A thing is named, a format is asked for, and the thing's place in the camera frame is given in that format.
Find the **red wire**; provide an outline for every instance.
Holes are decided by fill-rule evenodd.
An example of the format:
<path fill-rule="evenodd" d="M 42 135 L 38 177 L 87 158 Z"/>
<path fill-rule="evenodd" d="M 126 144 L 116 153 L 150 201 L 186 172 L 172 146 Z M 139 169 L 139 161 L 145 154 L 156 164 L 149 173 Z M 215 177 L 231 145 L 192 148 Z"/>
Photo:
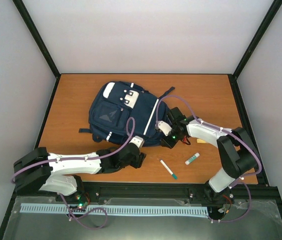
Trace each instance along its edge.
<path fill-rule="evenodd" d="M 85 197 L 87 198 L 87 205 L 90 205 L 91 201 L 90 201 L 90 196 L 89 193 L 84 194 Z"/>
<path fill-rule="evenodd" d="M 223 195 L 223 197 L 225 197 L 230 202 L 230 204 L 232 205 L 232 201 L 228 196 Z"/>

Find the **glue stick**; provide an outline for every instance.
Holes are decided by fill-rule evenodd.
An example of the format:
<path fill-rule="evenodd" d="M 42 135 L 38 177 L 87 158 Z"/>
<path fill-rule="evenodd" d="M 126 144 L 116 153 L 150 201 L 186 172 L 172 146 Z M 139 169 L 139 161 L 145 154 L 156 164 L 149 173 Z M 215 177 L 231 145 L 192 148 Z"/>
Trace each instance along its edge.
<path fill-rule="evenodd" d="M 195 153 L 193 156 L 191 156 L 188 160 L 185 161 L 185 164 L 186 165 L 190 164 L 192 161 L 197 159 L 199 156 L 200 156 L 200 154 L 198 152 Z"/>

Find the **white marker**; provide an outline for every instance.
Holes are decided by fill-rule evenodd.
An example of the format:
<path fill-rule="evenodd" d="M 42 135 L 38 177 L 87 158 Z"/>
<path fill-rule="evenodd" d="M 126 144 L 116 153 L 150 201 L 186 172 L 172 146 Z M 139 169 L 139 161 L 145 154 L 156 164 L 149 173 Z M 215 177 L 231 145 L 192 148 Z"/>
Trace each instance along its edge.
<path fill-rule="evenodd" d="M 170 170 L 170 168 L 165 164 L 165 162 L 161 159 L 161 164 L 166 168 L 166 170 L 172 175 L 174 179 L 177 179 L 177 176 Z"/>
<path fill-rule="evenodd" d="M 196 154 L 194 154 L 193 156 L 191 156 L 189 159 L 187 159 L 185 161 L 185 164 L 188 165 L 190 164 L 192 161 L 194 161 L 195 159 L 197 159 L 200 156 L 200 154 L 197 152 Z"/>

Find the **backpack strap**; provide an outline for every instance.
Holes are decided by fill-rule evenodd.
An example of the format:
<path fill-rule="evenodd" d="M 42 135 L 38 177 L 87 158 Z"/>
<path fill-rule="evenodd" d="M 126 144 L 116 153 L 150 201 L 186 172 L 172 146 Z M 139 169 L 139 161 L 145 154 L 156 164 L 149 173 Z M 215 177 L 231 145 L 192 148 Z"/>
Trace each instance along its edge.
<path fill-rule="evenodd" d="M 80 129 L 79 129 L 79 133 L 91 134 L 92 131 L 91 131 L 91 129 L 89 129 L 89 128 L 80 128 Z M 98 136 L 95 135 L 95 134 L 92 134 L 92 139 L 93 139 L 93 141 L 95 141 L 96 143 L 100 143 L 100 142 L 103 140 L 102 138 L 98 137 Z"/>
<path fill-rule="evenodd" d="M 165 93 L 163 93 L 163 95 L 161 95 L 161 96 L 159 97 L 159 99 L 161 99 L 161 98 L 167 96 L 167 95 L 170 94 L 171 91 L 173 91 L 174 89 L 175 89 L 175 87 L 172 86 L 172 87 L 171 87 L 170 89 L 168 89 Z"/>
<path fill-rule="evenodd" d="M 92 131 L 91 131 L 89 128 L 80 128 L 80 129 L 79 129 L 79 133 L 91 134 Z"/>

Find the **white wall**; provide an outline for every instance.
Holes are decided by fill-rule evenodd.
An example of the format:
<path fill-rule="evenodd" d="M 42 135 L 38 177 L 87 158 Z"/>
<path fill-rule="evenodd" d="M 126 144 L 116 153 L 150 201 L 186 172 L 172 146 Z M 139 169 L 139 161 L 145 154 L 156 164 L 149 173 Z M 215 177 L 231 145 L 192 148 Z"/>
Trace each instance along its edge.
<path fill-rule="evenodd" d="M 24 0 L 61 73 L 234 72 L 273 0 Z"/>
<path fill-rule="evenodd" d="M 0 225 L 13 163 L 33 149 L 54 82 L 14 4 L 0 0 Z"/>
<path fill-rule="evenodd" d="M 270 184 L 282 196 L 282 6 L 238 83 Z"/>

